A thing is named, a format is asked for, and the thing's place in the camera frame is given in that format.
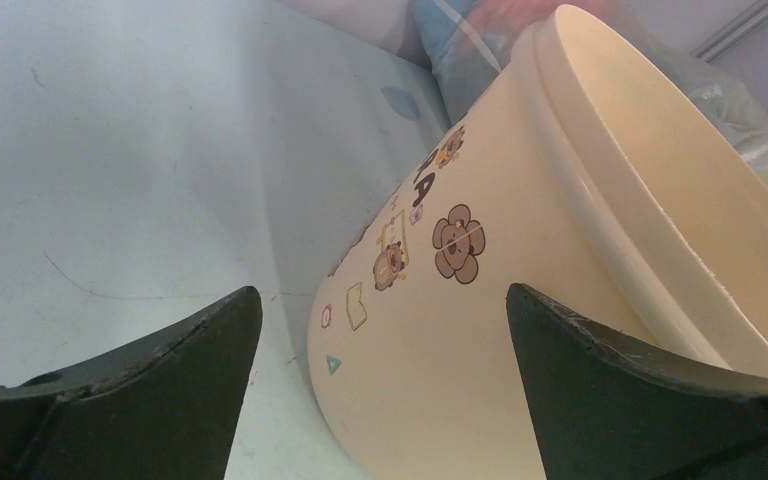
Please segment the cream plastic trash bin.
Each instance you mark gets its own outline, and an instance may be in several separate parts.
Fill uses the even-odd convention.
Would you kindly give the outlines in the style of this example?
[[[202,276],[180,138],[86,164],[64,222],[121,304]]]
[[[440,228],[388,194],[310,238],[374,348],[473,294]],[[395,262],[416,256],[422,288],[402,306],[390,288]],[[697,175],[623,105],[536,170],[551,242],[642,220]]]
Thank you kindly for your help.
[[[549,479],[513,284],[768,378],[768,187],[650,60],[573,5],[524,30],[319,288],[315,397],[369,475]]]

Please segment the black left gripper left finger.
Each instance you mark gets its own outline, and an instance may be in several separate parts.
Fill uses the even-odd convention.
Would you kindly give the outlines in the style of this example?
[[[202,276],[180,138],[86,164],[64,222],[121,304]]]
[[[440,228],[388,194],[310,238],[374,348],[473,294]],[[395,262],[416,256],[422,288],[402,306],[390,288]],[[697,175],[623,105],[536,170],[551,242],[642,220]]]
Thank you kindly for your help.
[[[102,355],[0,386],[0,479],[220,479],[262,330],[243,287]]]

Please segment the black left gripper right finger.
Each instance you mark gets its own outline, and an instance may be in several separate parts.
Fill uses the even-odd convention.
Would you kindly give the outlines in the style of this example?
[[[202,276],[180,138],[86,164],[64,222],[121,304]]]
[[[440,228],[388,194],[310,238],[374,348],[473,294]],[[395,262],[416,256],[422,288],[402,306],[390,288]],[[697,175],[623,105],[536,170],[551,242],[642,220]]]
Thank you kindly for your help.
[[[701,363],[525,284],[507,317],[550,479],[768,479],[768,378]]]

